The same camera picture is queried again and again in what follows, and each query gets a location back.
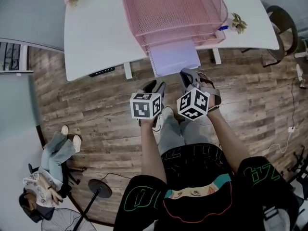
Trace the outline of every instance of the pink mesh desk organizer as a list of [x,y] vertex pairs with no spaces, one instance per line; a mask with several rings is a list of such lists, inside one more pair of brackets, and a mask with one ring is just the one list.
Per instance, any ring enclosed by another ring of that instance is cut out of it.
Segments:
[[130,30],[145,52],[186,39],[195,45],[224,40],[215,35],[228,16],[223,0],[123,0],[123,4]]

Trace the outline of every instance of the jeans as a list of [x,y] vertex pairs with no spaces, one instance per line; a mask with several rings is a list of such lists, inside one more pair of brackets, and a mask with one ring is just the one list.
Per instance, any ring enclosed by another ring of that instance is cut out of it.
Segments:
[[75,153],[76,151],[73,143],[67,139],[67,136],[56,131],[52,140],[44,146],[40,165],[44,170],[48,171],[52,177],[63,182],[61,164]]
[[197,123],[185,120],[179,124],[172,115],[167,117],[160,131],[158,143],[161,155],[170,149],[197,143],[211,143],[206,136],[200,134],[200,126]]

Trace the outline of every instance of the white sneaker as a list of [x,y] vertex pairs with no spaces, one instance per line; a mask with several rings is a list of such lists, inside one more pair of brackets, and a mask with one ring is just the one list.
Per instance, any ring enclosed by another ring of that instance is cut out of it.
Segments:
[[174,112],[169,106],[167,106],[163,109],[162,115],[160,116],[161,127],[165,123],[165,120],[167,119],[168,116],[174,116]]
[[68,135],[68,126],[67,125],[64,125],[61,129],[61,133],[63,135]]
[[78,135],[75,135],[73,138],[73,146],[75,148],[76,153],[80,152],[81,138]]

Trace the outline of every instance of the desk leg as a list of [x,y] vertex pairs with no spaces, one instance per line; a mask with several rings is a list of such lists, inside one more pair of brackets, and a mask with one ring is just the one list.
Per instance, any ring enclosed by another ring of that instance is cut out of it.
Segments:
[[301,58],[307,56],[306,52],[300,52],[300,53],[295,53],[294,57],[295,58]]
[[131,74],[131,69],[130,69],[130,63],[124,63],[124,71],[125,71],[126,79],[133,79],[133,76]]
[[212,49],[216,64],[221,64],[220,54],[217,48]]

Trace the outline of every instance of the white desk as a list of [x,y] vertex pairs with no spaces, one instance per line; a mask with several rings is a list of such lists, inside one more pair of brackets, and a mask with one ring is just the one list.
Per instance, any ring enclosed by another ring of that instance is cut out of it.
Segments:
[[[248,24],[242,35],[228,29],[226,39],[217,45],[197,49],[261,48],[278,49],[269,17],[260,0],[224,0],[229,17],[238,13]],[[97,71],[146,57],[133,37],[126,20],[122,0],[79,0],[67,6],[64,28],[64,51],[67,80],[72,81]],[[218,50],[214,49],[219,63]]]

